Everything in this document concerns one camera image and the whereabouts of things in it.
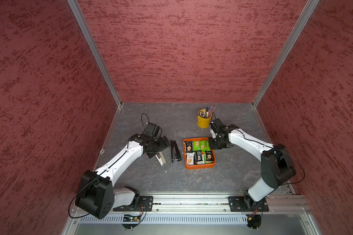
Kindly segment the orange plastic storage box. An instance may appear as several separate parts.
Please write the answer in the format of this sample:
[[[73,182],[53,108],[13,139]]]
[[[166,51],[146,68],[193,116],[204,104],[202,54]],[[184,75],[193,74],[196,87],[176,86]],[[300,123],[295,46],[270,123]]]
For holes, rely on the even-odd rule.
[[[183,157],[185,168],[189,170],[213,168],[216,164],[215,153],[208,143],[208,137],[185,139]]]

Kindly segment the black cookie packet upper left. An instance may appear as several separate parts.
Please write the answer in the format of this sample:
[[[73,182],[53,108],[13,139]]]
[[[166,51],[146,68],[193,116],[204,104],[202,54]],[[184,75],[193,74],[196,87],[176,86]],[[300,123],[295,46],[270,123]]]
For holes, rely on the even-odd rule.
[[[185,151],[186,152],[193,152],[194,151],[192,141],[184,142],[184,144],[185,144]]]

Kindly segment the black cookie packet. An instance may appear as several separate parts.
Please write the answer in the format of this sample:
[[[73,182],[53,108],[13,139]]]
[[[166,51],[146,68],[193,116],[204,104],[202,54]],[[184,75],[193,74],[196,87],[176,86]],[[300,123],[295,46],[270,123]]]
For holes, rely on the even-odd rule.
[[[212,151],[206,151],[207,157],[211,160],[211,163],[215,162]]]
[[[194,159],[194,164],[195,165],[200,165],[204,163],[204,159],[202,157],[202,152],[201,151],[195,151],[195,159]]]
[[[185,151],[186,152],[193,152],[194,151],[192,141],[184,142],[184,144],[185,144]]]

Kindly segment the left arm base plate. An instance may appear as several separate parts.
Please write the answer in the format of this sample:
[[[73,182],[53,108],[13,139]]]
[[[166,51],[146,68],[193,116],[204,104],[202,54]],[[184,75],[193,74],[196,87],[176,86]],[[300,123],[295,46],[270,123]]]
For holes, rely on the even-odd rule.
[[[113,208],[114,212],[151,212],[153,207],[153,196],[136,196],[128,206]]]

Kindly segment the black cookie packet lower right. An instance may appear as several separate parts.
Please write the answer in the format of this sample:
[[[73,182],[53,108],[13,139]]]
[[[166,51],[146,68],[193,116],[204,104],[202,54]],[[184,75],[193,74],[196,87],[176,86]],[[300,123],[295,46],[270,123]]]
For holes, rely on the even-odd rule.
[[[212,151],[206,151],[207,157],[211,160],[211,163],[215,162]]]

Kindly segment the yellow pen holder bucket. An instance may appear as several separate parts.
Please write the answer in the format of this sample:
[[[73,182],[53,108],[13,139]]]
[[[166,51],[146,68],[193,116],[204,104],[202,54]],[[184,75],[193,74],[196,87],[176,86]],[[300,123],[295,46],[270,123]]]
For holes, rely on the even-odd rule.
[[[199,111],[197,116],[197,125],[202,128],[208,128],[211,121],[211,115],[209,113],[209,109],[205,108]]]

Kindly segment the aluminium frame rail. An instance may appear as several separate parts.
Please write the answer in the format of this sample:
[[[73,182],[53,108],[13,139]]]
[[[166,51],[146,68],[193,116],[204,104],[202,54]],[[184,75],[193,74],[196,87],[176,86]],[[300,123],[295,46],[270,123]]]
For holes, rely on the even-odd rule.
[[[241,193],[141,193],[151,213],[191,214],[312,214],[303,195],[276,192],[259,202],[254,209],[246,210],[239,202]]]

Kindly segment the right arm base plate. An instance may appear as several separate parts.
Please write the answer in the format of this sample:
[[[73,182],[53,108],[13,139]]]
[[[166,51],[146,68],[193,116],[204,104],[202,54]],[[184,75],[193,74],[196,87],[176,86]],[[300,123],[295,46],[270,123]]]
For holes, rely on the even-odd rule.
[[[266,198],[256,202],[247,196],[229,196],[228,205],[231,212],[269,212]]]

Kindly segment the beige small stapler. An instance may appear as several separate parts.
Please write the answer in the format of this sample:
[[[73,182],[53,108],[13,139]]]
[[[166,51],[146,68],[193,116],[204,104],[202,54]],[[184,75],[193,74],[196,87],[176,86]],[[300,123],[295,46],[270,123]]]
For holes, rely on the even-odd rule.
[[[158,160],[159,164],[161,166],[165,165],[166,164],[166,160],[164,158],[164,155],[162,154],[162,152],[157,152],[156,153],[156,159]]]

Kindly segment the pens in bucket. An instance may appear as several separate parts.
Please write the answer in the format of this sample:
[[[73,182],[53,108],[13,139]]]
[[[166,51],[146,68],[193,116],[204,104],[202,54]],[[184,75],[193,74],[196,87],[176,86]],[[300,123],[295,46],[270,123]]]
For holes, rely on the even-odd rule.
[[[206,107],[205,109],[202,109],[199,111],[199,117],[201,118],[210,118],[212,116],[212,113],[215,111],[216,107],[215,106],[211,106]]]

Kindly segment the black stapler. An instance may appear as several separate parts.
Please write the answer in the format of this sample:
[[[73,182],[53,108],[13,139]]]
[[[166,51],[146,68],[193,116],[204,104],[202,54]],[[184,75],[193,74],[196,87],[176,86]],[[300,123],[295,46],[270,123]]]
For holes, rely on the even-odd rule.
[[[171,140],[171,161],[181,161],[181,153],[179,151],[179,148],[177,146],[177,142],[175,140]]]

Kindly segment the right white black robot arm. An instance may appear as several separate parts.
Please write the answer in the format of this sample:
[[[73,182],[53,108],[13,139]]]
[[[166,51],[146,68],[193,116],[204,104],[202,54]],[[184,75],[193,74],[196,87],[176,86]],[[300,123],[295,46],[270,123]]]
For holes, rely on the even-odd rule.
[[[244,192],[244,203],[248,208],[266,198],[297,173],[292,156],[283,145],[272,145],[261,141],[235,125],[215,127],[212,124],[210,132],[211,149],[238,146],[260,161],[260,178]]]

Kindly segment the black cookie packet centre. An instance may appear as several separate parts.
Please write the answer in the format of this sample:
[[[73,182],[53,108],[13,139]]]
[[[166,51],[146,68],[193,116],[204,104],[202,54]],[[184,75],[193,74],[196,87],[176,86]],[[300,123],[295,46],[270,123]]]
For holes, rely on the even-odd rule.
[[[195,159],[194,159],[194,164],[195,165],[200,165],[204,163],[204,159],[202,157],[202,152],[201,151],[195,151]]]

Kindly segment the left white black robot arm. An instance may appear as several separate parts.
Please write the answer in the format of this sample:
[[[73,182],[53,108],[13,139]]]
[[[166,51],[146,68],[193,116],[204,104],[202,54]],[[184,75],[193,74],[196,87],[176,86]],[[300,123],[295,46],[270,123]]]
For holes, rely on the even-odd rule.
[[[131,187],[114,189],[124,171],[144,153],[153,157],[170,146],[166,136],[148,138],[133,135],[125,147],[109,162],[96,169],[88,170],[81,177],[75,205],[88,214],[102,219],[113,208],[137,204],[137,191]]]

